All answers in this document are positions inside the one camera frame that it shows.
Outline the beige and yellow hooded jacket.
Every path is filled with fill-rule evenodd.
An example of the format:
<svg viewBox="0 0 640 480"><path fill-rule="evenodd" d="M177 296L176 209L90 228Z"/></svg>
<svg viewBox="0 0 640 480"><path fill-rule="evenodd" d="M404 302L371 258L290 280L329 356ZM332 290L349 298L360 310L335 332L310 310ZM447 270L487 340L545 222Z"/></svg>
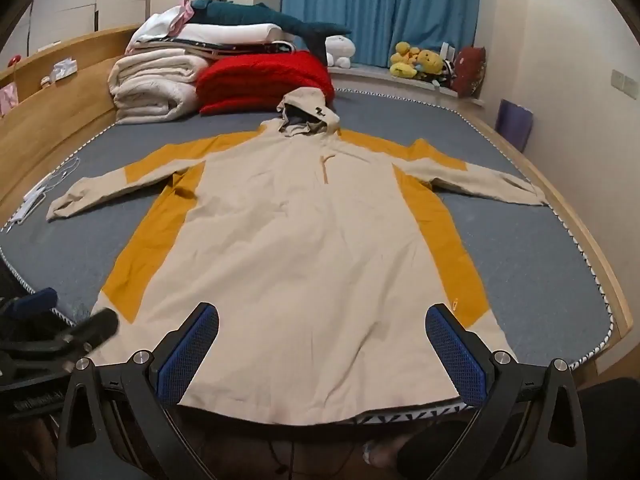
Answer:
<svg viewBox="0 0 640 480"><path fill-rule="evenodd" d="M182 403L306 426L456 396L424 332L447 306L488 347L506 345L439 188L542 206L540 188L341 127L316 88L286 94L254 131L168 144L83 178L52 202L68 218L161 183L98 303L119 317L94 355L153 348L200 302L220 331Z"/></svg>

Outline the white folded clothes stack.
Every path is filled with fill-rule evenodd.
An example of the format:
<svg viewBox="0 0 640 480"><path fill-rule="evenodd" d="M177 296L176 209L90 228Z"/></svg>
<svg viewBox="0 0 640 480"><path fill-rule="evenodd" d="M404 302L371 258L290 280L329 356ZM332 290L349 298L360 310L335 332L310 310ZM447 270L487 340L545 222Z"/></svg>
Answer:
<svg viewBox="0 0 640 480"><path fill-rule="evenodd" d="M243 44L269 44L276 40L293 40L276 24L262 23L253 25L211 25L195 24L187 21L192 18L190 1L183 0L163 13L152 14L132 35L125 53L142 49L153 40L181 39L201 41L204 44L222 46L242 46Z"/></svg>

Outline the purple bag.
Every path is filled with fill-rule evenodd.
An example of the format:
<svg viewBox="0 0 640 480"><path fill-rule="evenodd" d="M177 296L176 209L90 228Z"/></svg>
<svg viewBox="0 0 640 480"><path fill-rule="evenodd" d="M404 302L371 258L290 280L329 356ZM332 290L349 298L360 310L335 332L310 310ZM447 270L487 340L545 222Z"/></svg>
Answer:
<svg viewBox="0 0 640 480"><path fill-rule="evenodd" d="M525 107L502 100L498 108L495 130L523 153L533 130L534 114Z"/></svg>

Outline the folded white duvet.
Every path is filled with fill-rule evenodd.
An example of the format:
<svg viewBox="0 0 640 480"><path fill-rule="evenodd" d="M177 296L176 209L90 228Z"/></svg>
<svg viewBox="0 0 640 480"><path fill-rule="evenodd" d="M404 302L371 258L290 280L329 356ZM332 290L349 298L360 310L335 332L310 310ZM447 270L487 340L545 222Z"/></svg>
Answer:
<svg viewBox="0 0 640 480"><path fill-rule="evenodd" d="M184 49L125 55L112 67L107 88L116 124L172 122L198 110L196 82L209 62Z"/></svg>

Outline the white tissue pack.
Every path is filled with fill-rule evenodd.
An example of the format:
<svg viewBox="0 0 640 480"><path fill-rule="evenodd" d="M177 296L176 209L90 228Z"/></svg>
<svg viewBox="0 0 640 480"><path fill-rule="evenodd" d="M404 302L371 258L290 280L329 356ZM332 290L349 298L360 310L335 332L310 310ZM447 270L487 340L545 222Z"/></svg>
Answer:
<svg viewBox="0 0 640 480"><path fill-rule="evenodd" d="M64 58L64 60L58 61L52 66L50 81L57 82L59 80L73 76L77 72L77 61L74 58Z"/></svg>

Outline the red cushion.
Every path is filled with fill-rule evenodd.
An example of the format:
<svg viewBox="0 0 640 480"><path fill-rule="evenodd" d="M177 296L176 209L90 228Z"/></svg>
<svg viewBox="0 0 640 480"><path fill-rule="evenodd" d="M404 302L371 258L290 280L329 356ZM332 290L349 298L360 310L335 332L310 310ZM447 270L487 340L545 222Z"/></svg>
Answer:
<svg viewBox="0 0 640 480"><path fill-rule="evenodd" d="M485 48L464 47L454 60L451 89L460 99L472 98L483 83L486 72Z"/></svg>

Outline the red fluffy blanket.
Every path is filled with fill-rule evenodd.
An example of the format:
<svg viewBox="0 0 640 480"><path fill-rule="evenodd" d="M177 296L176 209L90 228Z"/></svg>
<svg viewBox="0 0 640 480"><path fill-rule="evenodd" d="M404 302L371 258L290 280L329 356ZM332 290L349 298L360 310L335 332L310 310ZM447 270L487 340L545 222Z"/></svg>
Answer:
<svg viewBox="0 0 640 480"><path fill-rule="evenodd" d="M328 69L308 51L242 54L213 62L196 81L203 116L274 110L288 92L319 89L327 103L335 90Z"/></svg>

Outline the yellow plush toys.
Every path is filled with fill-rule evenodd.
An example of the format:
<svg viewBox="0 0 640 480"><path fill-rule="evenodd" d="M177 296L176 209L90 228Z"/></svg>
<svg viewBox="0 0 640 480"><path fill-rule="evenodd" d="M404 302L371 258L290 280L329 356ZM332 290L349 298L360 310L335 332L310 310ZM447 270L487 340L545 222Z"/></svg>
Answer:
<svg viewBox="0 0 640 480"><path fill-rule="evenodd" d="M445 61L434 51L401 41L390 57L390 73L405 79L433 80L445 75Z"/></svg>

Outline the white plush toy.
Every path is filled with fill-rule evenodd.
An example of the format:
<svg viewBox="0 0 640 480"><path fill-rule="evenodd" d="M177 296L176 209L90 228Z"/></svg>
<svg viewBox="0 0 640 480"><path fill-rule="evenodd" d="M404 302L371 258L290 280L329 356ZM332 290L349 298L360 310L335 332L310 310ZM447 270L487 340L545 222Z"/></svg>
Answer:
<svg viewBox="0 0 640 480"><path fill-rule="evenodd" d="M352 67L352 58L356 54L356 46L346 36L329 36L326 38L326 62L329 67L348 70Z"/></svg>

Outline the teal shark plush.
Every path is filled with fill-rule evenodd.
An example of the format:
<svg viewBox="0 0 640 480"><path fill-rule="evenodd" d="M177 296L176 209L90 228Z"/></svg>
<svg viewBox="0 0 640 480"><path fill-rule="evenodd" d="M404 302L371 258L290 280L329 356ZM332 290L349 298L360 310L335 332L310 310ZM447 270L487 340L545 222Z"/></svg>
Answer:
<svg viewBox="0 0 640 480"><path fill-rule="evenodd" d="M233 3L219 0L192 0L191 22L207 25L277 25L289 35L303 39L307 49L326 64L326 40L329 36L344 36L350 29L344 25L325 22L304 22L295 16L271 9L263 3Z"/></svg>

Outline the blue curtain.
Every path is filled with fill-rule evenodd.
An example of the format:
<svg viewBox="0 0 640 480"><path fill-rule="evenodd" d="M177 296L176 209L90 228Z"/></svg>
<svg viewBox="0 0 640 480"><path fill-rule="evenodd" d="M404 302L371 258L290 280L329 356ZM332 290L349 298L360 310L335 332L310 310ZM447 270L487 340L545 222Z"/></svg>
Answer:
<svg viewBox="0 0 640 480"><path fill-rule="evenodd" d="M386 66L399 41L439 51L469 47L480 0L282 0L281 10L305 22L350 30L359 64Z"/></svg>

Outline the wooden bed frame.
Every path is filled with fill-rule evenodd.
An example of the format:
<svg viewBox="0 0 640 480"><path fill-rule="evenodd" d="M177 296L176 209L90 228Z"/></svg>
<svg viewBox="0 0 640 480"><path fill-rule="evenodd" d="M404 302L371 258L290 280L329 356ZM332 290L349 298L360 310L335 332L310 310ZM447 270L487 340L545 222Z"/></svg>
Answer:
<svg viewBox="0 0 640 480"><path fill-rule="evenodd" d="M64 41L7 68L2 84L14 82L20 102L1 119L1 218L8 220L21 205L24 195L64 156L83 148L115 120L115 109L106 88L106 76L134 32L125 26L92 32ZM78 72L57 82L50 81L52 66L74 58ZM599 280L608 300L614 327L603 350L578 368L585 386L639 373L639 351L623 350L631 340L634 316L622 286L596 239L574 208L556 187L522 153L504 140L480 118L482 107L473 100L459 100L420 84L402 82L390 76L356 70L336 70L334 84L344 90L375 91L395 98L416 99L454 110L484 136L503 156L547 194L550 204Z"/></svg>

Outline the wall switch plate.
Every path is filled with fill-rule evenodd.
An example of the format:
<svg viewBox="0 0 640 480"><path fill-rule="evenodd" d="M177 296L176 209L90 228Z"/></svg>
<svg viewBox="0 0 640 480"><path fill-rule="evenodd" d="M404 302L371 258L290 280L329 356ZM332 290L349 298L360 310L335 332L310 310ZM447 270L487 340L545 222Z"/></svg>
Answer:
<svg viewBox="0 0 640 480"><path fill-rule="evenodd" d="M623 92L631 99L638 99L639 97L639 83L634 78L631 78L619 70L612 70L611 73L611 86L616 90Z"/></svg>

